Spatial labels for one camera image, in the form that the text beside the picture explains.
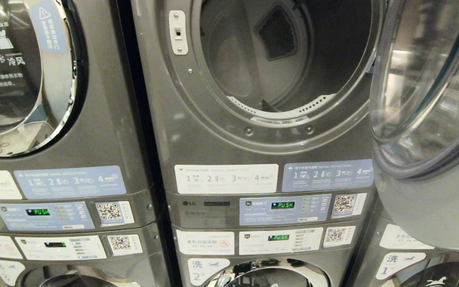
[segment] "digital display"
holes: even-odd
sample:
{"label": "digital display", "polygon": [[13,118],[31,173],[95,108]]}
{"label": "digital display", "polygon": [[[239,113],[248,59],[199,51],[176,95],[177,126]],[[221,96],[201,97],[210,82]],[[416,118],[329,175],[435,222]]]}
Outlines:
{"label": "digital display", "polygon": [[287,234],[283,234],[281,236],[268,236],[269,241],[279,241],[279,240],[288,240],[290,236]]}
{"label": "digital display", "polygon": [[295,207],[295,202],[273,202],[272,203],[272,209],[289,209],[289,208],[294,208]]}
{"label": "digital display", "polygon": [[46,242],[44,244],[46,247],[67,247],[67,244],[64,242]]}
{"label": "digital display", "polygon": [[29,216],[48,216],[48,215],[51,215],[51,213],[49,212],[49,209],[45,209],[45,208],[42,208],[42,209],[26,209],[26,213]]}

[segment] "snowflake icon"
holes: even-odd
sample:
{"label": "snowflake icon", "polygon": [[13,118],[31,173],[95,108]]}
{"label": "snowflake icon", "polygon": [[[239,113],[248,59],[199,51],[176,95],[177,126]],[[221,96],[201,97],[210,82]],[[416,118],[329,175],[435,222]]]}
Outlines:
{"label": "snowflake icon", "polygon": [[2,56],[2,55],[0,55],[0,63],[2,63],[2,64],[3,64],[3,63],[5,62],[5,60],[6,60],[6,59],[5,59],[5,57],[4,57],[4,56]]}

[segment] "qr code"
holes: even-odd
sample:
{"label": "qr code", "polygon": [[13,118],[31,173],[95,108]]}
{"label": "qr code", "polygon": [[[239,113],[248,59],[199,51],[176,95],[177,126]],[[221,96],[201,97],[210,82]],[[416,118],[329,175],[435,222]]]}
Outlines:
{"label": "qr code", "polygon": [[334,201],[334,212],[352,211],[356,199],[356,195],[337,196]]}
{"label": "qr code", "polygon": [[102,220],[122,219],[122,211],[117,203],[97,203],[97,210]]}
{"label": "qr code", "polygon": [[326,242],[342,242],[345,239],[346,227],[327,228]]}
{"label": "qr code", "polygon": [[108,236],[108,238],[113,250],[132,249],[131,241],[128,236]]}

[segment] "mesh vent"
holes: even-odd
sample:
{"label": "mesh vent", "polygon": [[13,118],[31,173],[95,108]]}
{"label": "mesh vent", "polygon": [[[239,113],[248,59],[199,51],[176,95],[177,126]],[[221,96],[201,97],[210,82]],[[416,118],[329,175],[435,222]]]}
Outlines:
{"label": "mesh vent", "polygon": [[275,6],[257,27],[269,60],[297,53],[297,35],[290,16],[282,6]]}

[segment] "blue instruction label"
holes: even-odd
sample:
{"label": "blue instruction label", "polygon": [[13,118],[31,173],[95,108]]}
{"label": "blue instruction label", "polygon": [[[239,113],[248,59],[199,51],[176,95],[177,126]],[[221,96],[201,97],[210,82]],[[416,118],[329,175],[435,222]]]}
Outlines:
{"label": "blue instruction label", "polygon": [[126,194],[120,167],[14,171],[27,199],[63,199]]}
{"label": "blue instruction label", "polygon": [[31,5],[29,16],[33,21],[42,51],[69,53],[64,22],[53,0],[44,0]]}
{"label": "blue instruction label", "polygon": [[84,202],[0,204],[8,230],[57,231],[94,229]]}
{"label": "blue instruction label", "polygon": [[330,198],[331,194],[240,198],[240,225],[325,221]]}
{"label": "blue instruction label", "polygon": [[375,181],[371,159],[288,163],[282,192],[326,191],[371,187]]}

